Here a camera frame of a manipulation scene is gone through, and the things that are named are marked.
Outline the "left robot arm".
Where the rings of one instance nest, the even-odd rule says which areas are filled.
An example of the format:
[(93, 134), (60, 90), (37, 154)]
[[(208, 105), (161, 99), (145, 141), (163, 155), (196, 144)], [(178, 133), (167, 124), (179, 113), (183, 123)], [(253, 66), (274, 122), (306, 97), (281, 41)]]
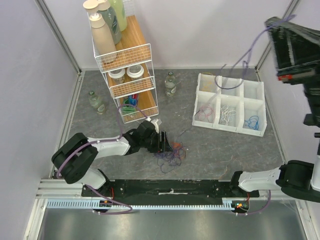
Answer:
[(56, 177), (70, 185), (89, 185), (99, 197), (106, 196), (110, 191), (109, 180), (101, 170), (92, 167), (94, 160), (128, 156), (141, 148), (152, 154), (172, 152), (167, 133), (159, 131), (160, 124), (160, 119), (145, 120), (137, 128), (111, 138), (92, 138), (76, 133), (51, 157), (57, 168)]

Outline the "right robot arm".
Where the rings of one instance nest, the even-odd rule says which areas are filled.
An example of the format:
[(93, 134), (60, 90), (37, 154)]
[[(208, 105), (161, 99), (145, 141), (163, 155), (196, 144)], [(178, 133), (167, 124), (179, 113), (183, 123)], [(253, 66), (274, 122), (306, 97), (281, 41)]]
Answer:
[[(303, 123), (320, 125), (320, 32), (271, 17), (265, 21), (265, 32), (271, 41), (277, 78), (284, 84), (302, 85), (310, 113)], [(229, 191), (235, 197), (259, 190), (281, 190), (285, 195), (318, 203), (320, 201), (320, 162), (290, 160), (269, 171), (234, 172)]]

